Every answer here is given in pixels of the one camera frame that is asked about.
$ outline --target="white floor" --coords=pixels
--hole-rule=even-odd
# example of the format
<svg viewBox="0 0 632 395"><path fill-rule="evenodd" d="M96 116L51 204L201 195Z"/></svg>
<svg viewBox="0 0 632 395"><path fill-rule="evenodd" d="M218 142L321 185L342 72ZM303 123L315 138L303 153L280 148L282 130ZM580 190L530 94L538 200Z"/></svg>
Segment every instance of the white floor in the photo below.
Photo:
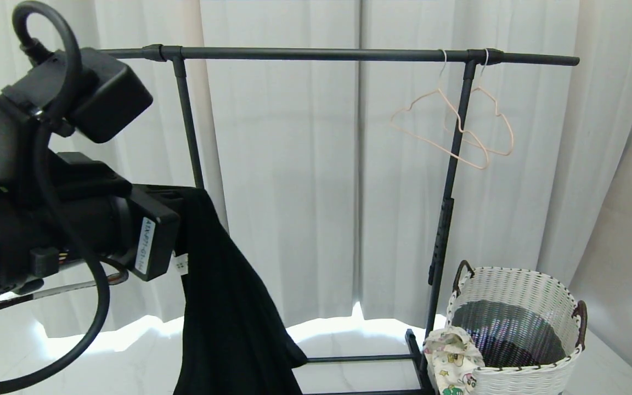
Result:
<svg viewBox="0 0 632 395"><path fill-rule="evenodd" d="M181 319L161 323L145 317L98 338L91 350L62 373L19 395L171 394L180 369ZM406 353L407 326L395 320L349 318L314 320L290 328L309 357ZM415 330L421 339L421 330ZM30 307L0 312L0 380L25 375L52 362L77 338L48 339ZM567 393L632 393L632 369L594 334ZM304 393L418 388L411 362L310 364L295 370Z"/></svg>

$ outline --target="wire hanger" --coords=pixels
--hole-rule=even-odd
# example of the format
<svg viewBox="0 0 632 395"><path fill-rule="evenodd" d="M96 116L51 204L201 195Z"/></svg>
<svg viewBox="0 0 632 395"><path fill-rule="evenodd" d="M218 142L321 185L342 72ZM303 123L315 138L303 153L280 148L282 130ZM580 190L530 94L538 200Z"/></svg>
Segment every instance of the wire hanger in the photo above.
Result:
<svg viewBox="0 0 632 395"><path fill-rule="evenodd" d="M506 130L509 131L509 137L511 138L511 147L509 147L509 150L502 153L499 152L497 150L492 150L490 148L487 148L485 145L483 145L481 142L479 142L479 139L475 138L476 142L479 143L479 145L477 145L474 142L471 142L470 140L468 140L467 138L463 138L463 142L473 145L477 148L482 148L482 150L484 150L485 152L489 152L489 153L493 153L493 154L497 154L497 155L502 155L502 156L509 156L511 155L511 153L514 151L514 129L511 127L511 123L509 122L509 120L506 118L506 115L504 115L503 112L499 112L499 101L491 94L489 93L488 90L486 90L485 88L482 88L482 76L484 75L484 68L487 67L487 63L489 63L489 49L485 48L484 49L485 52L487 52L487 59L484 61L484 65L482 65L482 71L479 72L479 78L477 79L479 82L477 82L477 87L474 88L472 90L472 92L470 93L470 95L474 92L482 92L484 93L484 95L486 95L486 97L490 98L493 102L494 102L494 117L501 117L502 120L504 120L504 123L506 124ZM450 132L450 130L448 130L445 125L443 125L443 128L445 129L446 132Z"/></svg>
<svg viewBox="0 0 632 395"><path fill-rule="evenodd" d="M409 107L404 107L401 108L400 110L397 110L397 112L395 112L391 118L389 119L389 125L393 128L395 128L396 130L399 130L400 132L404 132L406 134L411 135L412 137L418 138L418 140L421 140L422 142L426 142L428 144L433 145L434 147L437 147L439 150L443 151L444 153L447 153L448 155L456 158L457 160L466 163L467 165L470 165L471 167L474 168L479 168L479 170L484 170L485 168L489 167L489 152L487 152L487 148L484 147L484 144L482 144L482 142L479 140L479 138L477 138L477 135L475 135L474 133L472 133L469 130L464 130L462 128L460 128L459 125L462 124L462 119L460 118L460 114L457 112L457 109L454 107L454 105L452 105L452 103L450 103L450 100L448 100L448 98L446 97L446 95L442 92L441 90L441 78L443 75L443 71L445 70L445 66L447 66L447 53L445 52L444 49L441 49L444 55L444 63L443 63L443 67L441 69L441 73L439 73L438 75L438 86L435 90L425 93L424 95L420 95L418 98L414 99L414 101L411 102L411 104L409 104ZM439 145L436 142L432 142L431 140L428 140L428 138L425 137L421 137L416 133L412 133L409 130L406 130L405 128L400 127L399 125L396 125L396 123L394 123L394 118L399 115L402 112L411 112L412 108L414 107L414 105L416 105L416 102L418 102L419 100L423 99L423 98L427 98L430 97L431 95L435 95L436 93L438 93L439 95L441 95L441 98L445 101L445 104L447 105L447 107L449 108L449 110L451 110L452 112L455 113L455 116L457 117L457 126L458 126L458 130L460 131L460 133L469 133L469 135L472 135L472 138L474 138L475 142L477 142L477 144L474 144L472 142L471 145L476 146L477 148L481 148L482 151L484 151L484 159L485 159L485 163L484 165L477 165L474 164L472 162L470 162L469 160L464 159L463 157L460 157L459 155L455 155L454 153L452 153L450 150L448 150L447 148L443 147L442 145Z"/></svg>

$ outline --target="clothes rack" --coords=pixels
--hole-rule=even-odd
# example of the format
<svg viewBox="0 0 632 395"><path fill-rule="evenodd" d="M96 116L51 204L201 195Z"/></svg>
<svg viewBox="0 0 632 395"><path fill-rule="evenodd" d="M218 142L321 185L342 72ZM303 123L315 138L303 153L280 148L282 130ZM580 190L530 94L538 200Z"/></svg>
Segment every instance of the clothes rack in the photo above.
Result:
<svg viewBox="0 0 632 395"><path fill-rule="evenodd" d="M403 49L333 49L333 48L220 48L220 47L179 47L161 44L148 45L143 48L103 50L108 55L120 59L147 59L156 62L172 62L177 79L180 105L184 119L187 143L190 150L191 169L196 187L203 188L201 176L199 146L196 141L194 119L191 114L191 100L187 84L185 61L188 59L233 59L233 60L331 60L331 61L387 61L387 62L443 62L465 63L463 84L458 106L459 120L456 122L451 151L459 155L462 143L461 129L464 129L467 106L472 92L477 65L496 65L499 63L523 63L533 65L575 66L579 58L574 56L540 55L531 53L505 53L494 48L468 50L403 50ZM454 198L453 185L458 160L450 157L445 178L441 215L439 215L436 244L433 248L431 265L428 269L428 284L431 285L431 297L428 301L428 317L426 318L426 336L431 332L438 295L441 291L441 280L445 261L445 253L450 233ZM431 395L438 393L428 376L426 358L419 350L419 342L411 329L406 331L405 339L409 353L395 355L357 355L356 357L309 358L309 363L338 362L382 362L383 360L411 360L419 378L418 390L394 390L375 392L347 392L360 395L403 395L421 393Z"/></svg>

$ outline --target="white garment with cartoon print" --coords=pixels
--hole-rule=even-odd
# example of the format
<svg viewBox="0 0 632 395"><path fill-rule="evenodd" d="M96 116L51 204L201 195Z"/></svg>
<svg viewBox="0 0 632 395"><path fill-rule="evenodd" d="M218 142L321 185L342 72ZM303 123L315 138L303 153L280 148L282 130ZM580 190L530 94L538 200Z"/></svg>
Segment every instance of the white garment with cartoon print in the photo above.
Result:
<svg viewBox="0 0 632 395"><path fill-rule="evenodd" d="M466 330L449 326L431 332L424 343L424 355L441 395L474 393L477 380L473 373L484 366L484 360Z"/></svg>

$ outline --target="brown handle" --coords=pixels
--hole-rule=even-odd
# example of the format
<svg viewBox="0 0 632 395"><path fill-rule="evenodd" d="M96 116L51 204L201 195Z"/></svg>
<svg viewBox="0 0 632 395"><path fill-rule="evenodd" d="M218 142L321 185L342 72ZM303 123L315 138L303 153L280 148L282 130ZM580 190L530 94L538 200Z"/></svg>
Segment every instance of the brown handle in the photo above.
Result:
<svg viewBox="0 0 632 395"><path fill-rule="evenodd" d="M456 296L460 296L460 275L462 274L463 267L466 267L467 271L471 273L470 278L475 276L475 271L472 270L472 267L470 266L469 262L465 260L460 262L459 267L457 267L457 274L455 275L455 280L452 283L452 291L455 293Z"/></svg>
<svg viewBox="0 0 632 395"><path fill-rule="evenodd" d="M579 319L582 322L579 323L579 337L577 337L577 343L574 346L579 347L581 345L582 351L584 351L586 349L586 345L584 345L584 338L586 337L586 303L584 303L584 300L577 302L577 307L574 309L572 317L577 315L579 315Z"/></svg>

